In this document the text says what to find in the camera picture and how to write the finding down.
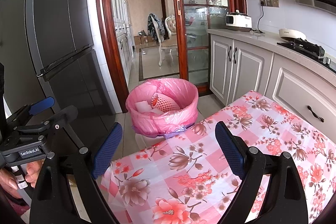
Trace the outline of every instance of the hand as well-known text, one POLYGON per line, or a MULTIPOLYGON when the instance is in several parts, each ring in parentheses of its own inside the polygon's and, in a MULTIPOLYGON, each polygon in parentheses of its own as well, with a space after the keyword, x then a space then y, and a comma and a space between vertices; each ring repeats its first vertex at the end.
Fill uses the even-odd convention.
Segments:
POLYGON ((41 167, 42 167, 42 160, 33 161, 27 164, 27 174, 25 176, 25 179, 26 182, 30 182, 33 188, 35 188, 41 167))
POLYGON ((9 193, 14 198, 21 198, 21 196, 16 191, 17 183, 15 181, 14 175, 8 172, 6 169, 0 170, 0 185, 7 193, 9 193))

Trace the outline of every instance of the blue gripper pad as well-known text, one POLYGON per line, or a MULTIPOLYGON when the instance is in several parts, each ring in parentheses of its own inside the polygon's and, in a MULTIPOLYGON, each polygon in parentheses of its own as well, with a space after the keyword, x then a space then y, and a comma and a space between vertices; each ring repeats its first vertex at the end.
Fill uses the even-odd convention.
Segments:
POLYGON ((222 149, 224 156, 232 172, 243 180, 246 176, 245 160, 246 154, 224 122, 218 122, 215 128, 216 140, 222 149))
POLYGON ((111 159, 121 141, 122 136, 123 128, 119 123, 115 122, 110 134, 107 136, 93 158, 91 175, 94 179, 103 175, 110 166, 111 159))
POLYGON ((54 98, 52 97, 47 97, 36 104, 32 105, 29 110, 30 115, 36 115, 39 114, 40 112, 48 109, 49 107, 52 107, 55 103, 54 98))

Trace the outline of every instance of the white tiled wall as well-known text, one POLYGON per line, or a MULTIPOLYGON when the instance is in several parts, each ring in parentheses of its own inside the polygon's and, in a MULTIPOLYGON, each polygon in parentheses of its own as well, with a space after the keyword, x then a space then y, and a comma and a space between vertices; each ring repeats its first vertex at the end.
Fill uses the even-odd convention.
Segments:
MULTIPOLYGON (((287 28, 303 32, 307 40, 321 45, 328 54, 336 57, 336 15, 297 4, 295 0, 279 0, 280 7, 264 7, 259 29, 276 32, 287 28)), ((253 28, 262 15, 259 0, 247 0, 253 28)))
POLYGON ((103 76, 107 91, 109 93, 110 99, 112 101, 112 104, 113 104, 113 107, 116 113, 121 113, 122 112, 121 107, 120 107, 116 92, 114 90, 114 86, 111 80, 109 69, 107 67, 103 44, 101 41, 100 29, 99 29, 99 24, 98 24, 98 16, 97 16, 97 8, 96 8, 96 0, 87 0, 87 6, 88 6, 88 11, 89 11, 91 33, 92 33, 92 38, 93 38, 93 43, 94 43, 93 47, 97 54, 101 74, 103 76))

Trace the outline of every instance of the countertop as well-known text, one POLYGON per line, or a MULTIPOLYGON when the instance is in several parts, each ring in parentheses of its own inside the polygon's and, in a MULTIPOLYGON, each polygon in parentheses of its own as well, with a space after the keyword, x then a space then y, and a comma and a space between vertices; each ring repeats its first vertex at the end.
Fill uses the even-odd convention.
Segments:
MULTIPOLYGON (((336 88, 336 74, 323 66, 322 64, 306 57, 303 54, 290 50, 286 47, 282 47, 277 45, 277 42, 284 42, 282 38, 280 38, 278 33, 272 33, 265 31, 265 34, 259 34, 254 32, 239 32, 232 31, 227 29, 208 29, 208 33, 219 35, 221 37, 228 37, 236 40, 240 40, 271 52, 275 52, 278 55, 286 57, 307 69, 313 71, 318 76, 322 77, 326 82, 331 84, 336 88)), ((330 57, 332 61, 335 60, 335 57, 329 56, 325 54, 325 56, 330 57)))

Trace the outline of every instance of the tablecloth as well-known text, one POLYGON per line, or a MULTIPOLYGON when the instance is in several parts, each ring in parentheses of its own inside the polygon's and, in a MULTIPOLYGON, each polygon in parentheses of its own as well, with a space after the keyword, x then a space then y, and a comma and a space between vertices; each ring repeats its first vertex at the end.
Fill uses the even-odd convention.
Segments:
MULTIPOLYGON (((185 133, 111 163, 100 187, 108 191, 108 204, 120 223, 220 220, 241 180, 216 141, 219 121, 264 154, 292 155, 304 186, 309 223, 314 221, 336 190, 336 145, 306 121, 250 91, 185 133)), ((263 176, 248 220, 257 217, 268 180, 263 176)))

